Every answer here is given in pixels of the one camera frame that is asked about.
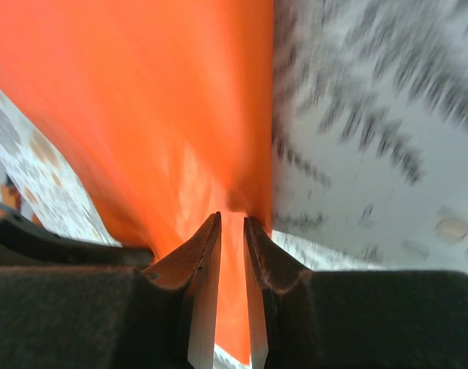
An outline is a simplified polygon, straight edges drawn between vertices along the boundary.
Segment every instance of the black foam pad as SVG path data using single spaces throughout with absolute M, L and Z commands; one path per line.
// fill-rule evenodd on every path
M 190 367 L 183 296 L 129 267 L 0 268 L 0 368 Z

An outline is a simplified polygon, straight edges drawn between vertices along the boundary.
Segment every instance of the patterned tablecloth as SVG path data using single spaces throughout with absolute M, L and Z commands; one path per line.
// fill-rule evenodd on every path
M 274 240 L 314 270 L 468 272 L 468 0 L 275 8 Z M 0 160 L 49 231 L 118 245 L 1 91 Z

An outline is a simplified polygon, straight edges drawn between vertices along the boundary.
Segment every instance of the orange fabric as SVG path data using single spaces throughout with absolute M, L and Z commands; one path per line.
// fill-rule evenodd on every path
M 271 219 L 272 0 L 0 0 L 0 88 L 110 233 L 162 258 L 222 211 L 217 343 L 248 362 L 245 213 Z

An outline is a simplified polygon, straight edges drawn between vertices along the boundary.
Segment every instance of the orange cloth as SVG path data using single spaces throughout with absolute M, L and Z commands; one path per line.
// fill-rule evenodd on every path
M 271 226 L 273 12 L 271 0 L 0 0 L 0 88 L 111 235 L 162 258 L 222 211 L 216 341 L 244 363 L 242 219 Z

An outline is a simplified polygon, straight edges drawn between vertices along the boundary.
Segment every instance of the printed pattern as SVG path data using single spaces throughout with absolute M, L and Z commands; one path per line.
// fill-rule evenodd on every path
M 0 160 L 46 229 L 65 237 L 119 244 L 105 230 L 68 162 L 1 91 Z
M 468 271 L 468 235 L 434 232 L 444 207 L 468 224 L 468 0 L 276 0 L 275 18 L 277 229 Z

